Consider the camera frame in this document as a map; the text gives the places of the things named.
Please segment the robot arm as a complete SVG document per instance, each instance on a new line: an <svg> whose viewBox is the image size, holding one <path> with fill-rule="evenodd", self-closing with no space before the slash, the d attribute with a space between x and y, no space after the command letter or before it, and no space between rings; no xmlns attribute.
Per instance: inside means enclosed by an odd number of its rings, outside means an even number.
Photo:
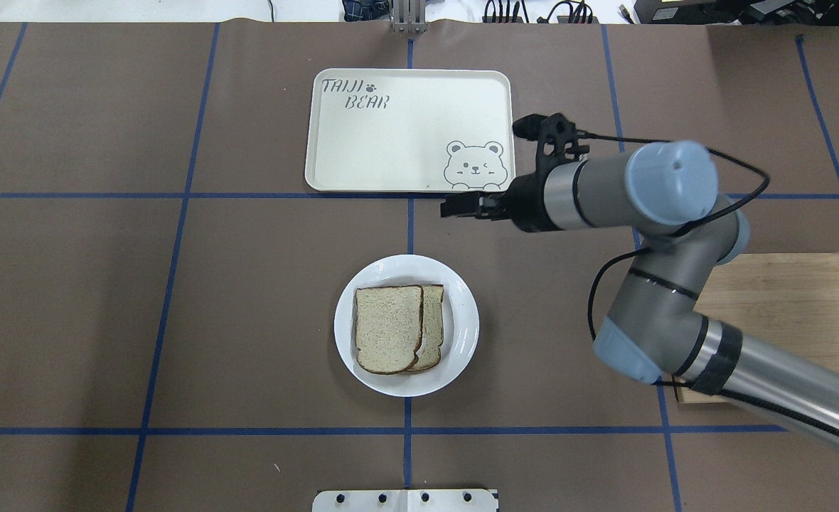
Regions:
<svg viewBox="0 0 839 512"><path fill-rule="evenodd" d="M527 233L624 227L643 236L593 351L634 381L724 398L839 450L839 373L696 311L712 270L747 246L742 201L718 191L712 156L697 142L581 159L549 136L535 171L507 191L453 193L442 217L510 220Z"/></svg>

